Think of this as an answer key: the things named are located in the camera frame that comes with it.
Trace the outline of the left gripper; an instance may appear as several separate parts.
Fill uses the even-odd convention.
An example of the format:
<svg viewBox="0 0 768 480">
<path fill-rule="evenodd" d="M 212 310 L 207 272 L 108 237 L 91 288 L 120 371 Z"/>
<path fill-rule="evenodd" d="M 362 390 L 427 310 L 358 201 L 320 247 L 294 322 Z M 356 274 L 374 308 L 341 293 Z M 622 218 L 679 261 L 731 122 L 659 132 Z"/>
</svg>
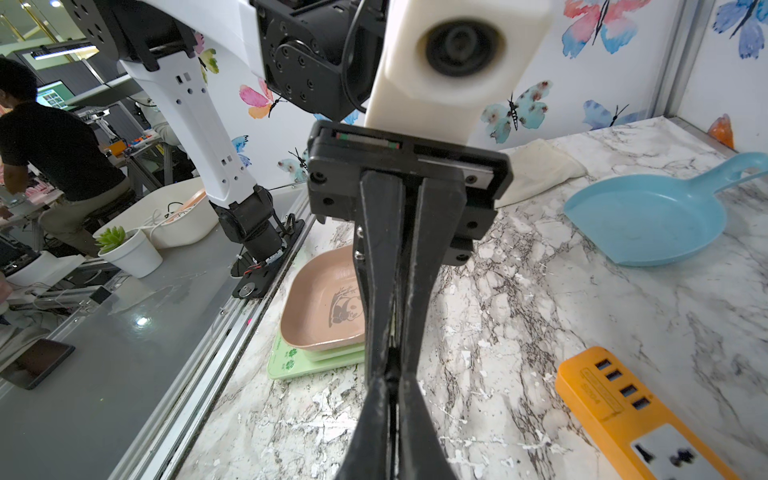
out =
<svg viewBox="0 0 768 480">
<path fill-rule="evenodd" d="M 362 236 L 355 248 L 362 258 L 355 266 L 366 308 L 369 384 L 386 374 L 399 273 L 404 185 L 416 189 L 422 183 L 406 260 L 400 333 L 401 371 L 413 375 L 440 267 L 442 263 L 466 264 L 473 243 L 492 226 L 495 202 L 514 178 L 509 156 L 326 120 L 313 125 L 307 152 L 309 200 L 320 220 L 330 217 L 353 221 L 359 197 L 356 225 L 362 229 Z"/>
</svg>

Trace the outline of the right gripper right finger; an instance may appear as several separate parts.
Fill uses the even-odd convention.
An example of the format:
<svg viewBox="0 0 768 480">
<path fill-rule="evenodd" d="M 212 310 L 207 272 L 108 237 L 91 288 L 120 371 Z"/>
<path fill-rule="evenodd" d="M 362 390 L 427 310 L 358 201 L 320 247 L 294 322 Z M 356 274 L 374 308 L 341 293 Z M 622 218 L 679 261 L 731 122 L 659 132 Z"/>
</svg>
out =
<svg viewBox="0 0 768 480">
<path fill-rule="evenodd" d="M 397 406 L 398 478 L 456 480 L 414 374 L 401 376 Z"/>
</svg>

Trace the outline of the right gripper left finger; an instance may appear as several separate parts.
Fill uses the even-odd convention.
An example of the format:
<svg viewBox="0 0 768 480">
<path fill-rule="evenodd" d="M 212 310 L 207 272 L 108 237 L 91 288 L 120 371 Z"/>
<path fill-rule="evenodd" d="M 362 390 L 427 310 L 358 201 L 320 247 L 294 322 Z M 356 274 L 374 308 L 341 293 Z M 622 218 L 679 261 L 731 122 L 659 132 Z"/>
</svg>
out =
<svg viewBox="0 0 768 480">
<path fill-rule="evenodd" d="M 336 479 L 384 480 L 392 474 L 394 402 L 385 378 L 370 384 L 355 431 Z"/>
</svg>

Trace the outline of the green electronic scale pink tray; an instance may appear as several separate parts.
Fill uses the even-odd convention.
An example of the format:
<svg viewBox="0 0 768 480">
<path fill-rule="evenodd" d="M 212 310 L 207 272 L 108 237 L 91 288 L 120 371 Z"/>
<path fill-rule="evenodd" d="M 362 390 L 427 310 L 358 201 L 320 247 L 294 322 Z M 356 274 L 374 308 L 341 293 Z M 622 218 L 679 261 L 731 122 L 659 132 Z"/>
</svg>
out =
<svg viewBox="0 0 768 480">
<path fill-rule="evenodd" d="M 297 273 L 267 364 L 272 380 L 287 380 L 360 364 L 365 318 L 353 263 L 345 246 L 311 259 Z"/>
</svg>

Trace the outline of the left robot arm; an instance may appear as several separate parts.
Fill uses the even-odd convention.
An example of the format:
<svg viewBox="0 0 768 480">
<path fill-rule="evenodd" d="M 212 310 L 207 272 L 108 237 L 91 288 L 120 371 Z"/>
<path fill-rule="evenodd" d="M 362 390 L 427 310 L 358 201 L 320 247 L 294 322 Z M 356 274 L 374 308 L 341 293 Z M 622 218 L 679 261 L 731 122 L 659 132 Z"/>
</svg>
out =
<svg viewBox="0 0 768 480">
<path fill-rule="evenodd" d="M 257 259 L 279 239 L 266 190 L 238 160 L 207 93 L 199 38 L 320 115 L 307 186 L 318 216 L 352 221 L 366 377 L 419 362 L 442 265 L 471 254 L 512 180 L 503 154 L 468 146 L 491 94 L 525 67 L 548 4 L 513 1 L 69 1 L 67 13 L 150 95 L 189 152 L 230 238 Z"/>
</svg>

